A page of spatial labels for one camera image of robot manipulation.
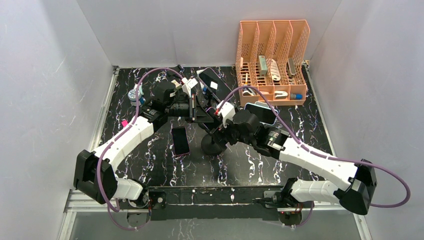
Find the black phone stand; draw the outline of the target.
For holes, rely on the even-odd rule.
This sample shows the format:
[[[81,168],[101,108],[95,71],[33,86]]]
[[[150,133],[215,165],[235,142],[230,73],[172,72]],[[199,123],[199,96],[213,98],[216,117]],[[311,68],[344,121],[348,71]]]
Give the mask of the black phone stand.
[[[201,149],[205,155],[217,156],[227,150],[227,141],[222,134],[208,134],[201,140]]]

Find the purple-edged phone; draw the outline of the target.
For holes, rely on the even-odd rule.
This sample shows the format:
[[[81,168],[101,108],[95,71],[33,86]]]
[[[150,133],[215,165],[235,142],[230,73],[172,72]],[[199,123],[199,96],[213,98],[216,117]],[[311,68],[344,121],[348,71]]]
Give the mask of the purple-edged phone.
[[[187,131],[184,126],[171,129],[173,148],[176,156],[187,155],[190,153],[190,146],[187,138]]]

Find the white-edged phone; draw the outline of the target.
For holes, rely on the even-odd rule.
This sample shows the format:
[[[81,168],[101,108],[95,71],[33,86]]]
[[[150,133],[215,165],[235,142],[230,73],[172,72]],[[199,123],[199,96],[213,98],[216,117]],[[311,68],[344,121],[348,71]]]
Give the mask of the white-edged phone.
[[[222,119],[216,115],[216,109],[213,107],[209,107],[206,109],[207,120],[211,120],[211,122],[200,123],[199,126],[207,132],[213,131],[214,129],[220,127],[222,125]]]

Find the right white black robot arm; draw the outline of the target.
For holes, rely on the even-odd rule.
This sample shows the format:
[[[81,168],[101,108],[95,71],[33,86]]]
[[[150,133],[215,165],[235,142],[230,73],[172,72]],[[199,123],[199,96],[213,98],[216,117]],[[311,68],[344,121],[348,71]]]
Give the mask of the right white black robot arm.
[[[334,160],[330,154],[297,143],[285,131],[264,126],[247,110],[221,109],[212,115],[218,120],[212,132],[217,141],[231,145],[244,143],[260,155],[300,166],[324,178],[321,181],[289,179],[280,193],[286,206],[328,202],[339,204],[357,215],[368,214],[377,186],[376,173],[370,162]]]

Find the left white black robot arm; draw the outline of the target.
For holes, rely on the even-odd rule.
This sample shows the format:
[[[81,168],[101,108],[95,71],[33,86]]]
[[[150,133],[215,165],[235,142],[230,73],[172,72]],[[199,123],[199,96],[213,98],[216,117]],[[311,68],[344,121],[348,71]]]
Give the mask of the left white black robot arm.
[[[147,206],[150,198],[145,185],[116,177],[117,167],[166,124],[169,117],[181,117],[189,122],[212,120],[197,99],[194,90],[197,85],[194,78],[184,78],[180,86],[174,81],[160,82],[128,125],[93,151],[82,150],[78,154],[73,186],[99,204],[111,199],[128,199],[137,208]]]

